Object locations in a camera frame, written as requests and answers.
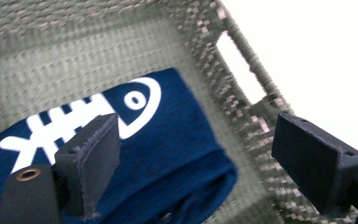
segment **navy blue cloth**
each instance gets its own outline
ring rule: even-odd
[[[111,112],[120,116],[120,165],[89,222],[201,223],[228,196],[236,168],[175,69],[42,112],[0,133],[0,194],[10,172],[53,163],[51,154],[81,127]],[[65,223],[83,222],[62,213]]]

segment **white fish bone graphic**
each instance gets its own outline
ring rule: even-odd
[[[121,139],[127,139],[141,130],[150,121],[158,109],[161,100],[161,87],[151,77],[139,77],[131,82],[141,83],[150,90],[149,101],[146,104],[145,96],[139,91],[131,91],[124,97],[124,103],[131,110],[145,108],[143,113],[131,124],[118,118],[118,128]],[[29,117],[26,122],[31,131],[30,139],[17,136],[8,136],[0,142],[0,148],[19,152],[11,173],[32,164],[37,149],[43,148],[50,164],[55,163],[54,154],[58,147],[55,143],[60,139],[66,143],[75,134],[75,129],[84,127],[95,117],[115,113],[115,109],[101,94],[90,97],[90,102],[78,100],[69,104],[72,111],[65,114],[62,108],[56,107],[48,111],[51,123],[45,125],[40,115]]]

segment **dark gray plastic part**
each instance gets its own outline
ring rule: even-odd
[[[307,120],[280,114],[272,157],[322,215],[348,214],[350,186],[358,180],[358,150]]]
[[[0,224],[6,223],[62,223],[49,166],[28,166],[7,178],[0,203]]]
[[[120,154],[117,115],[99,116],[56,154],[56,170],[68,180],[69,216],[90,217],[118,166]]]

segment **white wall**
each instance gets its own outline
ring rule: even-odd
[[[222,1],[296,114],[358,149],[358,1]]]

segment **black plastic clip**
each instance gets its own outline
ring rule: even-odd
[[[345,217],[351,205],[358,209],[358,150],[335,136],[305,119],[280,114],[272,157],[322,215]]]

